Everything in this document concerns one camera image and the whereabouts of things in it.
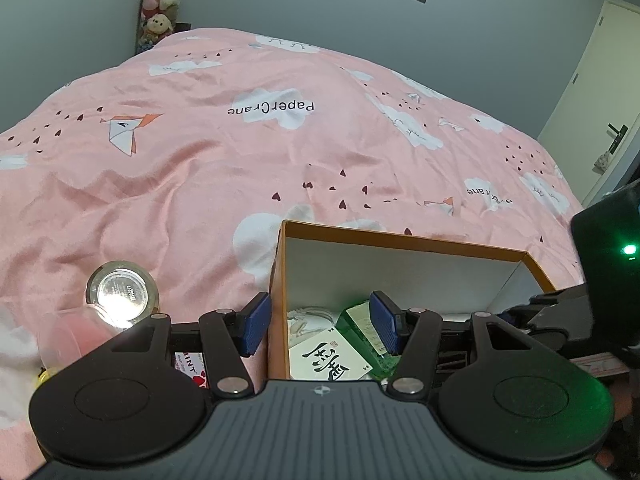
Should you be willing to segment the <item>round gold compact mirror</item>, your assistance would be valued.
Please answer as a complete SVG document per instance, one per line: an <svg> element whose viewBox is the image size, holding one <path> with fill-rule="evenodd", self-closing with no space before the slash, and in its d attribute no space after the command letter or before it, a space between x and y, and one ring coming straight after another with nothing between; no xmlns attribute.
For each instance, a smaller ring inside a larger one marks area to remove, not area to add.
<svg viewBox="0 0 640 480"><path fill-rule="evenodd" d="M151 274L124 260L99 266L88 279L85 297L100 319L118 330L128 330L156 313L160 304L160 292Z"/></svg>

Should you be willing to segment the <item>green white carton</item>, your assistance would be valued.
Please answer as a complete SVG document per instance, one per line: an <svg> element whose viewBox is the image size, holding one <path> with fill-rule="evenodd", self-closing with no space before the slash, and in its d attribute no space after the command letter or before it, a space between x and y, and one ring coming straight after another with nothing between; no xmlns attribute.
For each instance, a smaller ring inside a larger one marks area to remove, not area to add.
<svg viewBox="0 0 640 480"><path fill-rule="evenodd" d="M367 361L371 369L368 375L380 382L390 378L399 362L383 344L373 326L367 301L345 309L337 319L336 329L358 354Z"/></svg>

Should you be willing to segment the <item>white box black calligraphy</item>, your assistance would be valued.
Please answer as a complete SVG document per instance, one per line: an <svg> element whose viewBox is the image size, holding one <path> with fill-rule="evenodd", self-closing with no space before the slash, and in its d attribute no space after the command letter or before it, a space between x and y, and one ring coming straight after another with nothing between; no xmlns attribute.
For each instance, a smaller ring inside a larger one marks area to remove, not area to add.
<svg viewBox="0 0 640 480"><path fill-rule="evenodd" d="M358 380L371 370L372 366L334 327L290 349L290 376L294 380Z"/></svg>

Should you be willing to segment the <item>orange white storage box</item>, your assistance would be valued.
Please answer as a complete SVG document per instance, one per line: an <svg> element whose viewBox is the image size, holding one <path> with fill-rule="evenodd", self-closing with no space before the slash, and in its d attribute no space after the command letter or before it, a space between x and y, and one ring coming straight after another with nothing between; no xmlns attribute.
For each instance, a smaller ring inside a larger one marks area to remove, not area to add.
<svg viewBox="0 0 640 480"><path fill-rule="evenodd" d="M380 290L403 309L422 307L464 321L476 311L500 313L553 289L528 252L286 220L270 280L268 376L291 376L291 310L340 312Z"/></svg>

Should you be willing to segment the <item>white red mint tin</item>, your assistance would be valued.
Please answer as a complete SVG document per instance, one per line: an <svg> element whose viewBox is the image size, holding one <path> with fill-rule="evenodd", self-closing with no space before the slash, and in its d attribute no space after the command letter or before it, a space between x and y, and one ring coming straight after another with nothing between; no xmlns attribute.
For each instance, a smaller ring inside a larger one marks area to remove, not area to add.
<svg viewBox="0 0 640 480"><path fill-rule="evenodd" d="M200 352L176 352L175 369L188 376L198 388L207 388L204 359Z"/></svg>

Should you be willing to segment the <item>clear jar with pink sponge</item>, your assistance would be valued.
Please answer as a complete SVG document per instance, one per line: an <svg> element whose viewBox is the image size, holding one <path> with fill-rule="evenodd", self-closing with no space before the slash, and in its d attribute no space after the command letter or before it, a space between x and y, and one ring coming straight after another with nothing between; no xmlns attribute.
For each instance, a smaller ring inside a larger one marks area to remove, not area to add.
<svg viewBox="0 0 640 480"><path fill-rule="evenodd" d="M101 318L96 304L48 313L37 328L42 366L58 372L119 333Z"/></svg>

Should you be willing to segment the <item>yellow round container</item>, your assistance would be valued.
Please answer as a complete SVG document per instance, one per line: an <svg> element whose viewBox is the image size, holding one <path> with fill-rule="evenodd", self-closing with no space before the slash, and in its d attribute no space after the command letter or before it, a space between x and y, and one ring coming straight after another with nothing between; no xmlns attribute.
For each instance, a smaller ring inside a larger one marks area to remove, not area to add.
<svg viewBox="0 0 640 480"><path fill-rule="evenodd" d="M40 373L38 374L38 376L36 378L35 387L39 388L41 385L43 385L51 377L53 377L54 375L58 374L59 371L60 371L60 369L58 367L42 368L40 370Z"/></svg>

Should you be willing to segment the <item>white crumpled cloth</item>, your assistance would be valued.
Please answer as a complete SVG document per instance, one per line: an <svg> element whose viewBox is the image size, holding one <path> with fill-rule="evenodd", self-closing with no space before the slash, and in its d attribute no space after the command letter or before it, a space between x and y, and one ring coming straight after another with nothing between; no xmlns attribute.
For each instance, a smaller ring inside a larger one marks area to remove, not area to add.
<svg viewBox="0 0 640 480"><path fill-rule="evenodd" d="M27 418L42 361L41 327L12 304L1 303L1 429L9 430Z"/></svg>

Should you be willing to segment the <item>white door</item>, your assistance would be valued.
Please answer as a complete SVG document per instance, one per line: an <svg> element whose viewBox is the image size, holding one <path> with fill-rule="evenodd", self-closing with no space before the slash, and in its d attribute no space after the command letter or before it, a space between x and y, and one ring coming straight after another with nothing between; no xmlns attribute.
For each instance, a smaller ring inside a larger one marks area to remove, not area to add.
<svg viewBox="0 0 640 480"><path fill-rule="evenodd" d="M608 124L629 127L614 155ZM639 8L605 0L573 78L538 141L585 206L639 167Z"/></svg>

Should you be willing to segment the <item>pink cloud-print bedsheet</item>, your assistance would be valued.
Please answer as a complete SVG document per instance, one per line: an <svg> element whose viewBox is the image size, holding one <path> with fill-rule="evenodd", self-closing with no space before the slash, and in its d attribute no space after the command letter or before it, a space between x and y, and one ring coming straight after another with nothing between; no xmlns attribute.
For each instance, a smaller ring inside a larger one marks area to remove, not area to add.
<svg viewBox="0 0 640 480"><path fill-rule="evenodd" d="M579 200L533 138L362 58L203 28L59 88L1 136L1 302L78 308L96 268L148 270L193 321L270 277L285 220L528 252L582 278ZM1 474L42 462L27 418Z"/></svg>

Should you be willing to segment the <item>plush toy hanging column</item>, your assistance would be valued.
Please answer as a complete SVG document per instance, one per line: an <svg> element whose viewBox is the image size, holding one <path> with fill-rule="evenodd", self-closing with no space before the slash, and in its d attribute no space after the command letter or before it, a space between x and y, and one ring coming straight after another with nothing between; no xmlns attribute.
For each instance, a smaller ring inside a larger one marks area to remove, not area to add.
<svg viewBox="0 0 640 480"><path fill-rule="evenodd" d="M175 30L180 0L141 0L136 53L152 49Z"/></svg>

